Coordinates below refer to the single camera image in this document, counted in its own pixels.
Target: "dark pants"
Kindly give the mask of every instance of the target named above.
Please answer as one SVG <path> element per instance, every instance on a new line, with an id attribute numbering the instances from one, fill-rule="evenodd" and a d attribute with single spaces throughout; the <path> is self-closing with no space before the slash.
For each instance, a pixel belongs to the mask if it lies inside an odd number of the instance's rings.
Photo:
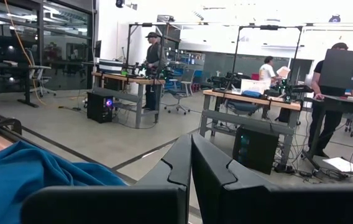
<path id="1" fill-rule="evenodd" d="M 146 85 L 146 108 L 150 110 L 156 110 L 156 92 L 155 86 Z"/>
<path id="2" fill-rule="evenodd" d="M 314 138 L 314 132 L 316 131 L 316 124 L 319 121 L 320 113 L 321 113 L 321 106 L 317 105 L 316 103 L 312 106 L 312 123 L 309 130 L 309 139 L 308 145 L 311 148 L 312 141 Z M 325 121 L 324 121 L 324 129 L 319 136 L 319 140 L 314 150 L 314 155 L 321 155 L 323 153 L 323 149 L 327 146 L 327 143 L 330 141 L 332 134 L 335 132 L 336 128 L 338 127 L 339 123 L 342 119 L 342 113 L 337 111 L 326 111 L 325 114 Z"/>

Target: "cap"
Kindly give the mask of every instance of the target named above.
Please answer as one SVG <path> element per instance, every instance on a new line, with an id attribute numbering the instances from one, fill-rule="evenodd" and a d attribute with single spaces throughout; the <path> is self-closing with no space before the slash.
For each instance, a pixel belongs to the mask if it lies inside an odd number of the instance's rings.
<path id="1" fill-rule="evenodd" d="M 147 34 L 145 38 L 151 38 L 151 37 L 158 37 L 158 34 L 156 34 L 155 32 L 150 32 L 149 34 Z"/>

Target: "glass wall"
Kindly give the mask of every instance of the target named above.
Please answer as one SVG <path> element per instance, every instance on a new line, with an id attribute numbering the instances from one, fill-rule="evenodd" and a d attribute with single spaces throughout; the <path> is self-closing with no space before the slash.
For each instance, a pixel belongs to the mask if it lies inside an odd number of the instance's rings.
<path id="1" fill-rule="evenodd" d="M 92 79 L 88 74 L 92 67 L 86 68 L 82 62 L 92 61 L 91 9 L 83 12 L 51 1 L 44 1 L 42 6 L 26 0 L 21 0 L 20 5 L 12 4 L 17 1 L 9 2 L 8 11 L 0 1 L 0 63 L 28 64 L 19 37 L 36 65 L 52 68 L 44 73 L 51 77 L 45 87 L 51 90 L 90 88 Z M 24 91 L 22 77 L 11 70 L 1 70 L 0 93 Z"/>

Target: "computer tower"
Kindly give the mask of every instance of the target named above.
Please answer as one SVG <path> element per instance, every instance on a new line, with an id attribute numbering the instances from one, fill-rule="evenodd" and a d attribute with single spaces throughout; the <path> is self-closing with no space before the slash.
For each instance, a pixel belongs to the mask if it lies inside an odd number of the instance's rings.
<path id="1" fill-rule="evenodd" d="M 113 96 L 106 92 L 88 91 L 87 118 L 98 123 L 112 121 Z"/>
<path id="2" fill-rule="evenodd" d="M 270 174 L 278 143 L 278 134 L 264 134 L 244 129 L 236 131 L 233 159 L 250 169 Z"/>

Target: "metal desk frame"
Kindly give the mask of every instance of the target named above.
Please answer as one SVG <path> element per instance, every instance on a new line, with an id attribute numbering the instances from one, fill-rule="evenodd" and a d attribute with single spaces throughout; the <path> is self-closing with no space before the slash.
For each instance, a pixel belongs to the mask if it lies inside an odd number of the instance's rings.
<path id="1" fill-rule="evenodd" d="M 94 91 L 105 91 L 108 95 L 111 95 L 117 99 L 122 99 L 122 100 L 127 100 L 127 101 L 131 101 L 133 103 L 136 103 L 136 110 L 132 109 L 131 107 L 128 106 L 120 106 L 119 108 L 121 109 L 125 109 L 127 111 L 131 111 L 134 112 L 136 114 L 135 117 L 135 128 L 139 129 L 140 127 L 140 121 L 142 119 L 143 116 L 150 116 L 150 115 L 154 115 L 154 123 L 158 122 L 158 116 L 159 116 L 159 111 L 160 111 L 160 101 L 161 101 L 161 92 L 162 92 L 162 88 L 163 85 L 161 83 L 157 83 L 158 80 L 156 80 L 156 85 L 154 85 L 155 88 L 155 92 L 156 92 L 156 110 L 153 111 L 146 111 L 142 109 L 142 102 L 143 102 L 143 98 L 144 98 L 144 84 L 136 82 L 136 84 L 138 84 L 138 95 L 133 95 L 133 94 L 129 94 L 129 93 L 124 93 L 121 91 L 116 91 L 116 90 L 108 90 L 103 88 L 104 86 L 104 78 L 109 78 L 109 77 L 102 77 L 101 82 L 95 82 L 95 83 L 99 83 L 100 87 L 94 87 L 93 90 Z"/>
<path id="2" fill-rule="evenodd" d="M 324 101 L 312 99 L 312 102 L 321 104 L 322 106 L 320 119 L 316 124 L 316 131 L 314 132 L 314 138 L 311 145 L 311 148 L 315 149 L 319 142 L 320 130 L 323 124 L 324 116 L 326 115 L 326 111 L 339 111 L 341 113 L 353 113 L 353 101 L 349 101 L 345 99 L 334 100 L 330 98 L 325 98 Z M 310 161 L 310 163 L 314 166 L 316 170 L 319 170 L 321 167 L 316 161 L 313 160 L 313 156 L 314 156 L 313 154 L 314 154 L 313 150 L 309 150 L 308 152 L 302 151 L 302 155 Z"/>
<path id="3" fill-rule="evenodd" d="M 211 130 L 214 133 L 222 132 L 214 128 L 215 124 L 217 124 L 218 121 L 240 124 L 240 125 L 243 125 L 244 128 L 249 129 L 251 131 L 258 131 L 261 133 L 267 133 L 272 135 L 282 134 L 284 135 L 284 147 L 283 147 L 283 155 L 280 161 L 280 165 L 282 166 L 287 165 L 288 155 L 290 154 L 291 144 L 293 142 L 293 137 L 295 134 L 296 121 L 300 113 L 299 111 L 291 110 L 288 124 L 283 125 L 280 123 L 272 123 L 263 119 L 257 120 L 257 119 L 248 118 L 246 116 L 236 116 L 233 114 L 226 114 L 226 113 L 219 112 L 219 105 L 221 101 L 220 99 L 222 98 L 220 96 L 215 96 L 217 98 L 215 109 L 210 110 L 209 103 L 210 103 L 211 97 L 212 97 L 211 95 L 204 95 L 204 106 L 203 106 L 203 112 L 201 114 L 201 124 L 199 128 L 200 135 L 205 137 L 206 131 L 209 131 L 209 130 Z M 209 118 L 213 119 L 213 122 L 211 123 L 210 128 L 207 127 L 207 120 Z M 234 136 L 234 133 L 228 133 L 228 132 L 222 132 L 222 133 Z"/>

